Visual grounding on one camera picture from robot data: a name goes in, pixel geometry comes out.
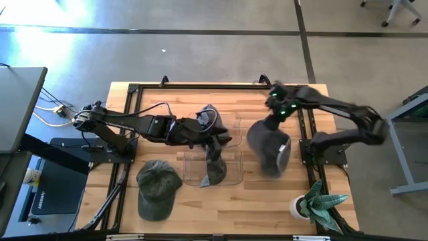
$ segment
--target gray floor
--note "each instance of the gray floor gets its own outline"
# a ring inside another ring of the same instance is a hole
[[[389,1],[359,6],[359,0],[301,0],[308,31],[427,32],[428,22],[397,12],[388,28],[379,25]],[[428,11],[428,2],[415,2]],[[12,1],[0,24],[112,29],[298,30],[292,0]],[[309,37],[317,83],[332,97],[369,104],[387,115],[427,84],[427,39]],[[308,83],[298,36],[109,35],[44,33],[22,27],[0,31],[0,62],[47,66],[45,88],[76,106],[105,100],[112,81],[251,82],[262,73],[272,80]],[[52,123],[64,120],[48,112]],[[336,119],[339,129],[349,121]],[[28,133],[44,141],[78,137],[73,127],[50,128],[36,118]],[[405,184],[391,142],[382,147],[353,145],[346,151],[360,229],[368,234],[427,239],[428,193],[391,197]],[[64,232],[72,217],[43,217],[43,225],[10,226],[8,235]]]

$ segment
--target white pot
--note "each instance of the white pot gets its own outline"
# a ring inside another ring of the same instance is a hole
[[[297,206],[297,202],[299,201],[299,199],[301,199],[303,197],[304,197],[304,195],[301,195],[301,196],[296,197],[290,201],[290,213],[293,215],[293,217],[295,217],[297,219],[309,220],[308,217],[302,216],[297,211],[298,209],[300,210],[300,206],[299,207]]]

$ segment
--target wooden tabletop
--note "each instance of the wooden tabletop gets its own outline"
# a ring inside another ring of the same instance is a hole
[[[129,82],[112,83],[106,108],[123,112],[129,84]],[[325,84],[311,84],[311,87],[328,95]],[[280,126],[281,130],[292,138],[292,154],[287,169],[279,179],[268,179],[262,175],[259,160],[245,141],[248,128],[268,114],[264,106],[267,93],[264,90],[144,90],[141,109],[166,101],[177,117],[189,116],[207,104],[217,108],[221,116],[237,113],[242,138],[242,142],[237,144],[242,152],[243,181],[237,185],[217,185],[206,188],[183,184],[177,192],[173,212],[167,220],[161,222],[143,220],[137,210],[136,174],[147,161],[162,159],[168,161],[183,178],[185,153],[189,148],[169,147],[139,138],[137,158],[131,166],[128,178],[120,232],[315,234],[315,225],[311,225],[307,220],[293,218],[288,207],[290,200],[304,195],[309,190],[306,168],[300,161],[298,141],[301,136],[297,114],[293,114]],[[160,106],[147,114],[167,114],[167,110]],[[336,132],[331,114],[315,110],[314,115],[318,131]],[[112,164],[105,163],[89,174],[76,228],[87,224],[104,202],[111,169]],[[325,170],[330,193],[349,195],[344,203],[337,206],[337,210],[350,226],[358,230],[354,204],[345,173],[336,166],[325,166]],[[116,213],[116,202],[117,198],[112,205],[110,225]]]

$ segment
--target green baseball cap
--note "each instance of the green baseball cap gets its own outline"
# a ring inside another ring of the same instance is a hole
[[[138,183],[138,214],[150,221],[169,217],[174,206],[175,192],[183,184],[166,161],[148,161],[136,176]]]

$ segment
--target snake plant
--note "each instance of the snake plant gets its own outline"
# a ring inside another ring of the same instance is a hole
[[[348,198],[347,195],[320,195],[322,182],[317,181],[310,191],[303,197],[300,202],[302,213],[310,218],[310,223],[317,221],[325,228],[340,232],[336,222],[328,213],[329,208],[342,203]]]

